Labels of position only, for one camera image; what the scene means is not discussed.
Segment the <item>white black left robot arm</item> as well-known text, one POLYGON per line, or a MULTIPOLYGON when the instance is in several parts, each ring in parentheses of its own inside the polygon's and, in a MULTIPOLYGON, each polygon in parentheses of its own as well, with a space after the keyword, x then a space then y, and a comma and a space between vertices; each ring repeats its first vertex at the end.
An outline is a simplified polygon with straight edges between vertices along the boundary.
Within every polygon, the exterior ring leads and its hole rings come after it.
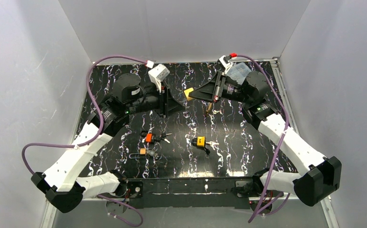
POLYGON ((31 177, 46 199, 62 213, 70 212, 83 199, 116 193, 120 185, 127 186, 128 179, 118 170, 91 177, 79 175, 100 149, 129 124, 131 114, 155 111, 165 118, 185 110, 167 85, 161 85, 159 91, 155 84, 143 84, 138 75, 131 73, 118 77, 99 108, 99 113, 90 114, 63 155, 46 171, 35 172, 31 177))

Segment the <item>large brass padlock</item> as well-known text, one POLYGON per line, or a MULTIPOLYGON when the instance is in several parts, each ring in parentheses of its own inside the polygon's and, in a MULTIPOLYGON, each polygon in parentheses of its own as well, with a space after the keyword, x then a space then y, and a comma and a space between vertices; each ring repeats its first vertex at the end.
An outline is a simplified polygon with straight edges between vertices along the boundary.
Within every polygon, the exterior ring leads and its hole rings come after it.
POLYGON ((212 107, 213 107, 213 103, 212 102, 208 103, 206 111, 205 111, 205 116, 209 115, 212 107))

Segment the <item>small brass padlock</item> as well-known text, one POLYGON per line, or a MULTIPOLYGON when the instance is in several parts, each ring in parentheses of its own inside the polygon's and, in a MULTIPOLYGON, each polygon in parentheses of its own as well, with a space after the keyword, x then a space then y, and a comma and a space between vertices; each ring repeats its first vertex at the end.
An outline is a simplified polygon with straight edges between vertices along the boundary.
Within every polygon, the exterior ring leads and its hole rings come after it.
POLYGON ((187 101, 191 101, 191 100, 194 99, 193 97, 190 96, 190 93, 193 92, 193 91, 194 91, 194 88, 192 88, 192 87, 184 90, 184 95, 185 95, 187 101))

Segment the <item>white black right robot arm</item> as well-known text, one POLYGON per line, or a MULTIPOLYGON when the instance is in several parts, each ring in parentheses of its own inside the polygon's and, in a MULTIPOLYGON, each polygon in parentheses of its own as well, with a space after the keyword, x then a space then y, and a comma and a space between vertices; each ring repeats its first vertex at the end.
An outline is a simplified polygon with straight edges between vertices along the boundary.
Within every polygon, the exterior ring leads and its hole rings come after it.
POLYGON ((244 119, 258 132, 274 142, 295 166, 296 173, 272 171, 255 173, 252 183, 242 187, 246 193, 261 195, 264 187, 294 194, 307 206, 314 206, 335 192, 340 185, 342 164, 335 156, 327 157, 304 141, 266 99, 271 91, 261 72, 252 71, 242 83, 218 71, 197 89, 185 90, 188 100, 216 103, 228 99, 242 103, 244 119))

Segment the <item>yellow padlock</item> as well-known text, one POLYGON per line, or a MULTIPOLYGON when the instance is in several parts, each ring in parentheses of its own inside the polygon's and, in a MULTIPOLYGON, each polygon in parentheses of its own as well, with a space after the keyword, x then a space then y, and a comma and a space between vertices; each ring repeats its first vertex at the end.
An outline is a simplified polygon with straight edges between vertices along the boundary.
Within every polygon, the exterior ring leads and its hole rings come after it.
POLYGON ((206 138, 204 136, 193 138, 191 140, 191 145, 203 150, 207 156, 210 154, 210 150, 207 148, 208 144, 206 143, 206 138))

